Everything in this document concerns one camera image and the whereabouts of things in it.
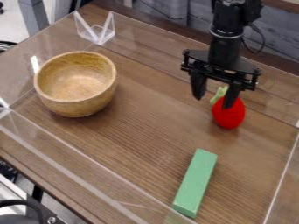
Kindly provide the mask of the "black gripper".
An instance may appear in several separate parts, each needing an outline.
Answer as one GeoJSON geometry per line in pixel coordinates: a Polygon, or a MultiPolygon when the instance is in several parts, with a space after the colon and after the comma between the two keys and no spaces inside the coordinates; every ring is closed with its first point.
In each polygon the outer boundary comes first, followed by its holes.
{"type": "Polygon", "coordinates": [[[256,90],[262,71],[245,58],[240,57],[232,66],[218,66],[209,62],[207,51],[186,49],[182,55],[182,70],[190,75],[191,92],[197,100],[206,95],[207,79],[230,84],[225,95],[225,109],[234,106],[242,90],[256,90]]]}

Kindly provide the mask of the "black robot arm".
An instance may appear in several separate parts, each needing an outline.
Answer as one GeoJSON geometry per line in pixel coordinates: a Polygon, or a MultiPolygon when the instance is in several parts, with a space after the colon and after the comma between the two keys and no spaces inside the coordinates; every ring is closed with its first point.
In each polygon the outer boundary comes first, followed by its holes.
{"type": "Polygon", "coordinates": [[[262,71],[241,56],[246,27],[262,35],[254,22],[262,17],[262,0],[212,0],[210,50],[186,49],[182,70],[189,73],[191,92],[199,100],[207,91],[209,79],[229,84],[224,108],[230,109],[240,92],[254,91],[262,71]]]}

